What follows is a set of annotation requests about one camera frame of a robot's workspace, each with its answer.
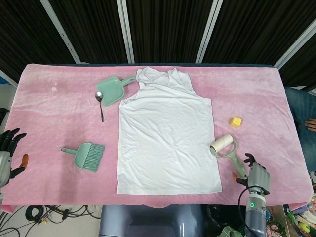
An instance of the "pink fleece blanket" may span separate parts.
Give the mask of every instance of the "pink fleece blanket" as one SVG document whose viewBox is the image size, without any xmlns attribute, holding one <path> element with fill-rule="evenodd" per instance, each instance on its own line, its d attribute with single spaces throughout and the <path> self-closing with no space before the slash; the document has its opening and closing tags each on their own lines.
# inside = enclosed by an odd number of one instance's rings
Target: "pink fleece blanket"
<svg viewBox="0 0 316 237">
<path fill-rule="evenodd" d="M 4 205 L 42 204 L 237 204 L 244 186 L 232 178 L 234 166 L 218 159 L 221 193 L 207 195 L 142 196 L 116 194 L 119 101 L 103 107 L 100 119 L 95 84 L 110 76 L 124 79 L 144 66 L 64 67 L 30 64 L 23 71 L 6 129 L 21 128 L 27 136 L 13 157 L 30 160 L 26 171 L 3 188 Z M 174 67 L 153 66 L 159 71 Z M 302 150 L 278 70 L 248 67 L 176 67 L 190 75 L 198 95 L 212 99 L 215 137 L 230 133 L 239 142 L 237 154 L 252 153 L 271 174 L 267 205 L 308 202 L 313 194 Z M 125 98 L 138 90 L 125 87 Z M 229 120 L 243 119 L 240 128 Z M 104 144 L 96 173 L 80 170 L 73 156 L 59 151 L 81 143 Z"/>
</svg>

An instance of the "person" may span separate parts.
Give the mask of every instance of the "person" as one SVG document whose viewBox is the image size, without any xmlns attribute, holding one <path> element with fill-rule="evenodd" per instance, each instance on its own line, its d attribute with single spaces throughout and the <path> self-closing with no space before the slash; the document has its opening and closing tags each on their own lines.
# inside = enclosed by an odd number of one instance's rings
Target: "person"
<svg viewBox="0 0 316 237">
<path fill-rule="evenodd" d="M 316 171 L 316 96 L 285 87 L 307 170 Z"/>
</svg>

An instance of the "robotic arm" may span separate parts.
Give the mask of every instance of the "robotic arm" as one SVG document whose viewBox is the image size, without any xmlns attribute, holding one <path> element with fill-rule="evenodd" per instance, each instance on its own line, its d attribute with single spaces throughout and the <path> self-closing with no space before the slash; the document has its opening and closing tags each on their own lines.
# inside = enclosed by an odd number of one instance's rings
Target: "robotic arm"
<svg viewBox="0 0 316 237">
<path fill-rule="evenodd" d="M 258 164 L 254 156 L 246 153 L 249 159 L 244 162 L 249 163 L 250 171 L 247 179 L 236 178 L 236 182 L 245 185 L 247 188 L 240 194 L 240 199 L 244 192 L 249 191 L 246 206 L 245 232 L 247 237 L 266 236 L 266 199 L 265 195 L 270 190 L 270 174 L 266 168 Z"/>
<path fill-rule="evenodd" d="M 22 158 L 20 167 L 14 170 L 11 169 L 12 157 L 18 142 L 26 136 L 26 133 L 21 133 L 15 136 L 19 131 L 20 129 L 17 128 L 0 134 L 0 188 L 7 185 L 10 179 L 13 179 L 16 175 L 23 172 L 27 167 L 29 156 L 25 154 Z M 0 190 L 0 207 L 2 205 L 2 200 L 3 194 Z"/>
</svg>

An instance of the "lint roller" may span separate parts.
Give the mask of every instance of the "lint roller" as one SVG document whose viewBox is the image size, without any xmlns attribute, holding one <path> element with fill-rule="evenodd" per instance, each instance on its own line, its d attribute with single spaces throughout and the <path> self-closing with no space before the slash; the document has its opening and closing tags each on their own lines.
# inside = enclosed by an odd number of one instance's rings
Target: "lint roller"
<svg viewBox="0 0 316 237">
<path fill-rule="evenodd" d="M 224 156 L 221 156 L 218 154 L 220 150 L 222 150 L 224 147 L 228 146 L 231 143 L 234 145 L 234 148 L 231 152 L 229 152 L 228 154 Z M 233 137 L 230 134 L 226 134 L 220 137 L 219 139 L 217 139 L 216 141 L 212 142 L 210 145 L 210 150 L 211 150 L 211 153 L 218 158 L 229 157 L 233 161 L 239 175 L 243 178 L 247 178 L 248 175 L 246 173 L 245 167 L 235 154 L 236 147 L 237 147 L 237 142 L 234 141 Z"/>
</svg>

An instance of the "yellow sponge cube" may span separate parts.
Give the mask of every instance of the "yellow sponge cube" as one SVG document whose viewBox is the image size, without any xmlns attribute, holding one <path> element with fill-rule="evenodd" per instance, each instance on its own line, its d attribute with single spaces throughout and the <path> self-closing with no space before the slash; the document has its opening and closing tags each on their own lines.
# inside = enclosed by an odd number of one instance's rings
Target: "yellow sponge cube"
<svg viewBox="0 0 316 237">
<path fill-rule="evenodd" d="M 231 121 L 231 126 L 232 127 L 239 127 L 241 125 L 241 118 L 234 117 Z"/>
</svg>

